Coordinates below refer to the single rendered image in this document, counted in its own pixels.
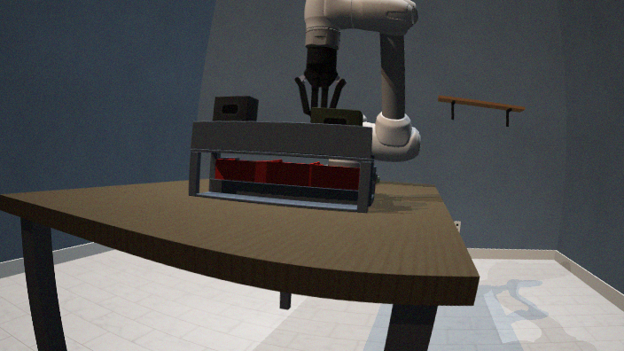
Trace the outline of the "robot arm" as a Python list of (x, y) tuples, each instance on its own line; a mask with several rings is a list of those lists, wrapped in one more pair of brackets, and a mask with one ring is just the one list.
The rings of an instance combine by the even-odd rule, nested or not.
[(339, 50), (341, 29), (380, 33), (382, 112), (376, 125), (363, 116), (363, 126), (373, 127), (371, 154), (374, 160), (395, 162), (417, 157), (421, 136), (405, 113), (404, 60), (404, 35), (418, 20), (416, 4), (410, 0), (307, 0), (304, 16), (306, 48)]

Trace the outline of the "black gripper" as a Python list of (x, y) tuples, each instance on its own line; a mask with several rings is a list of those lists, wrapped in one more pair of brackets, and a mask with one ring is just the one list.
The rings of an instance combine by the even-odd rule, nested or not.
[(344, 79), (338, 76), (337, 70), (337, 50), (329, 47), (309, 47), (307, 55), (307, 67), (304, 75), (296, 77), (295, 81), (299, 86), (300, 99), (302, 103), (303, 112), (310, 116), (308, 96), (304, 83), (307, 78), (311, 85), (311, 110), (312, 107), (318, 105), (318, 91), (319, 87), (322, 87), (321, 108), (327, 108), (328, 103), (328, 91), (329, 87), (336, 80), (336, 88), (333, 93), (331, 104), (329, 108), (336, 108), (339, 101), (339, 95), (342, 88), (347, 83)]

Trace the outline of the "grey metal shelf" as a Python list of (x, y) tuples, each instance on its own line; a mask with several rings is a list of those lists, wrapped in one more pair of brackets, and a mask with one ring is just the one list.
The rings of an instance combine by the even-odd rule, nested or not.
[[(279, 121), (194, 121), (189, 196), (367, 213), (374, 201), (378, 180), (371, 148), (372, 127)], [(201, 152), (211, 152), (209, 192), (203, 193), (199, 193)], [(239, 157), (221, 157), (221, 152), (361, 161), (359, 191), (215, 179), (216, 159), (239, 160)]]

